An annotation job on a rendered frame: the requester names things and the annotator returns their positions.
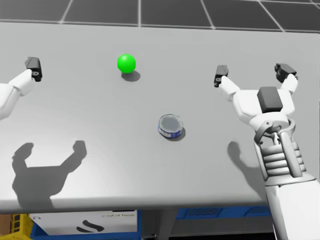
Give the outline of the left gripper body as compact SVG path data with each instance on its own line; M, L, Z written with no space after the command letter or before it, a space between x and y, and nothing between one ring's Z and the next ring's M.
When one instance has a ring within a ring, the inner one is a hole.
M17 86L0 83L0 121L11 115L21 95Z

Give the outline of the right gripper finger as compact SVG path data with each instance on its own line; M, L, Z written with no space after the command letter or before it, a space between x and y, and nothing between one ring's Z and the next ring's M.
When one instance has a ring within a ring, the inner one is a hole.
M227 65L218 65L214 77L214 87L220 89L228 102L231 102L233 96L240 88L228 78L229 69Z
M286 63L276 63L274 66L276 79L281 83L281 89L293 95L298 87L297 72Z

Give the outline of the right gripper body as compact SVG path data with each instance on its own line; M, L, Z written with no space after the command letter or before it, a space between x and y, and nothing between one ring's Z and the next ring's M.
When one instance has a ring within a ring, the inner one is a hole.
M295 111L290 92L274 86L240 90L233 96L232 104L238 118L255 131L265 121L273 122L274 127L286 128Z

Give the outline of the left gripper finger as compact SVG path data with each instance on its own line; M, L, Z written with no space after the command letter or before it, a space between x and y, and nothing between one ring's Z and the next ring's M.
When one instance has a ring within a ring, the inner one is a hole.
M38 57L28 57L25 61L25 67L26 70L12 80L12 94L14 96L27 95L43 78L41 62Z

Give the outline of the green ball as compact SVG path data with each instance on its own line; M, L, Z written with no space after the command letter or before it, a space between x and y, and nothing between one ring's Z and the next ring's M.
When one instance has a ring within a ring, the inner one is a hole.
M122 54L117 59L117 68L122 73L132 73L136 69L136 59L130 54Z

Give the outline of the blue box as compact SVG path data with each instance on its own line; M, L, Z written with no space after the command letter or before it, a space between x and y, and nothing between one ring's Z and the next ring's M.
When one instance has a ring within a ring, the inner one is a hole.
M33 240L142 240L155 237L271 233L269 210L265 206L200 207L165 210L137 210L137 231L48 235L35 222Z

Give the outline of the yellow box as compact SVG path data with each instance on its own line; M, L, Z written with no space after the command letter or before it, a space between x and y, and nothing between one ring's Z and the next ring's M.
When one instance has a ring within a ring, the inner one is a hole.
M0 214L0 240L32 240L29 214Z

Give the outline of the white box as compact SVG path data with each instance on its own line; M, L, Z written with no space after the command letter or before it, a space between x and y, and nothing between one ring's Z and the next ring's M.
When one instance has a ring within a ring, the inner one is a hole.
M138 211L32 213L30 218L48 235L135 232Z

